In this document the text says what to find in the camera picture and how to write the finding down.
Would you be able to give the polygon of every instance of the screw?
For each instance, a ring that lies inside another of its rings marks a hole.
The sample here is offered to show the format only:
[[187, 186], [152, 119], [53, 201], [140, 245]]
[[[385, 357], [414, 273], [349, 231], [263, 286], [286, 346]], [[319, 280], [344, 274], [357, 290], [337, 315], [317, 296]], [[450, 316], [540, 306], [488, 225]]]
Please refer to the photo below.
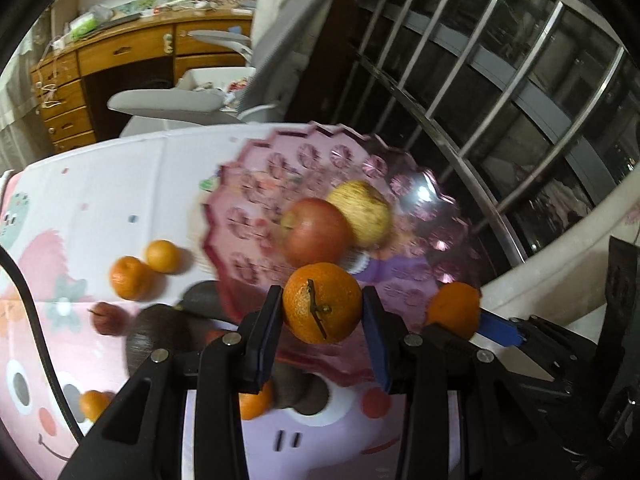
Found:
[[490, 363], [494, 360], [495, 355], [490, 350], [478, 350], [476, 357], [481, 363]]
[[407, 346], [422, 346], [422, 338], [417, 334], [407, 334], [404, 336], [404, 344]]
[[227, 346], [237, 345], [242, 341], [242, 336], [238, 332], [229, 332], [222, 338], [222, 342]]
[[169, 352], [164, 348], [157, 348], [153, 352], [151, 352], [151, 360], [155, 363], [161, 363], [162, 361], [166, 361], [169, 357]]

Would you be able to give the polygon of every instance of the white chair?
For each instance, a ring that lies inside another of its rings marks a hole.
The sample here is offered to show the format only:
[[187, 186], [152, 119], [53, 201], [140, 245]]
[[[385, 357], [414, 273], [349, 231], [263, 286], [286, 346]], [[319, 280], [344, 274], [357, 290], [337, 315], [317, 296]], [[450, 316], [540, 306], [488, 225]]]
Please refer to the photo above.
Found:
[[[190, 36], [197, 40], [226, 46], [246, 59], [245, 68], [205, 68], [190, 71], [207, 71], [212, 80], [216, 81], [217, 88], [223, 88], [221, 82], [229, 84], [238, 76], [247, 76], [248, 83], [239, 93], [231, 110], [224, 109], [225, 95], [222, 92], [193, 91], [184, 88], [183, 84], [169, 90], [120, 92], [111, 97], [108, 107], [134, 116], [202, 125], [282, 121], [286, 110], [280, 106], [278, 97], [289, 82], [288, 60], [305, 27], [327, 1], [287, 0], [276, 22], [253, 49], [248, 46], [251, 39], [241, 34], [219, 30], [196, 30], [190, 33]], [[234, 77], [225, 80], [225, 73], [232, 73]]]

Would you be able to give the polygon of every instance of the pink tablecloth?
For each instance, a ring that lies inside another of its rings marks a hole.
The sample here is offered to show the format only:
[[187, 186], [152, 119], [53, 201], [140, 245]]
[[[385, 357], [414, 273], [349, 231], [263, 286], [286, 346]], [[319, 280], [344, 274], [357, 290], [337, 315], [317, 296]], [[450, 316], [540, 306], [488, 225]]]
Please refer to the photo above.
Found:
[[[96, 301], [132, 313], [146, 306], [114, 295], [108, 281], [111, 264], [126, 254], [142, 256], [156, 238], [196, 247], [199, 241], [192, 238], [203, 226], [193, 212], [198, 211], [201, 182], [234, 160], [246, 139], [265, 138], [271, 129], [268, 124], [199, 127], [104, 142], [33, 164], [6, 186], [0, 243], [28, 280], [56, 373], [83, 431], [91, 423], [79, 412], [78, 395], [91, 389], [116, 392], [127, 379], [124, 340], [95, 333], [88, 309]], [[188, 272], [168, 276], [151, 303], [175, 303], [188, 286], [211, 278], [212, 270], [196, 261]], [[53, 480], [76, 444], [5, 273], [0, 298], [5, 375], [0, 417], [37, 473]], [[316, 416], [278, 410], [244, 423], [252, 480], [394, 475], [404, 400], [376, 403], [380, 396], [370, 382], [331, 383], [331, 388], [330, 405]], [[286, 441], [274, 452], [273, 439], [280, 431]], [[298, 447], [291, 445], [295, 433], [302, 435]], [[183, 465], [188, 478], [189, 449]]]

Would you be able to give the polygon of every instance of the desk drawer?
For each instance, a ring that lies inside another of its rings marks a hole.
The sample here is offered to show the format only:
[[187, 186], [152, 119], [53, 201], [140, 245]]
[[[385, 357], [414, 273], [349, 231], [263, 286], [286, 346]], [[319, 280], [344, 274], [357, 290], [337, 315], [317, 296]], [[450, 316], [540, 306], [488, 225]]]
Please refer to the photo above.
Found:
[[64, 153], [76, 148], [82, 148], [82, 146], [88, 146], [89, 144], [95, 144], [95, 135], [93, 132], [85, 132], [84, 134], [60, 140], [53, 145], [53, 149], [56, 153]]
[[92, 129], [86, 107], [58, 115], [48, 121], [44, 121], [44, 125], [47, 127], [49, 138], [53, 142], [58, 142], [59, 140], [82, 134]]
[[170, 56], [174, 52], [173, 30], [173, 25], [145, 28], [82, 47], [78, 51], [80, 73], [86, 76], [114, 66]]
[[51, 61], [46, 65], [40, 67], [40, 75], [38, 71], [31, 72], [31, 81], [33, 81], [33, 92], [36, 95], [40, 95], [43, 86], [56, 85], [58, 87], [63, 84], [74, 81], [80, 77], [78, 70], [78, 60], [76, 59], [76, 53], [71, 52], [60, 56], [55, 61]]
[[203, 43], [188, 36], [192, 30], [224, 30], [229, 32], [229, 29], [233, 27], [240, 27], [242, 29], [240, 34], [245, 36], [251, 34], [251, 20], [211, 20], [210, 22], [178, 23], [175, 26], [175, 53], [178, 56], [184, 56], [185, 54], [233, 52], [223, 46]]
[[177, 57], [174, 62], [174, 83], [187, 70], [192, 68], [209, 68], [215, 66], [245, 66], [246, 61], [240, 54], [201, 54], [200, 56]]
[[40, 116], [43, 121], [84, 106], [84, 94], [82, 94], [80, 80], [61, 86], [49, 99], [57, 101], [60, 104], [50, 106], [49, 108], [43, 108], [41, 106]]

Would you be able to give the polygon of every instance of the pink glass plate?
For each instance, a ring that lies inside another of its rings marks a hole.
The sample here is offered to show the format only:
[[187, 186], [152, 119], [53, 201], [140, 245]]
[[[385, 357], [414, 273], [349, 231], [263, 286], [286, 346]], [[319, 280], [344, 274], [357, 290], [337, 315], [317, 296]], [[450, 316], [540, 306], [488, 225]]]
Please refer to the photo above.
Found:
[[[239, 322], [262, 305], [271, 285], [285, 285], [293, 268], [275, 243], [282, 213], [304, 197], [325, 198], [347, 180], [365, 180], [394, 208], [394, 229], [383, 246], [350, 255], [344, 268], [360, 285], [374, 285], [385, 309], [419, 332], [442, 282], [474, 282], [476, 260], [464, 248], [467, 225], [455, 200], [440, 192], [433, 173], [379, 137], [344, 126], [277, 128], [249, 140], [238, 160], [220, 169], [220, 186], [205, 204], [204, 251], [216, 266], [229, 317]], [[450, 249], [453, 259], [447, 259]], [[437, 269], [430, 254], [437, 253]], [[342, 386], [373, 378], [362, 327], [334, 345], [307, 345], [284, 329], [278, 357], [319, 372]]]

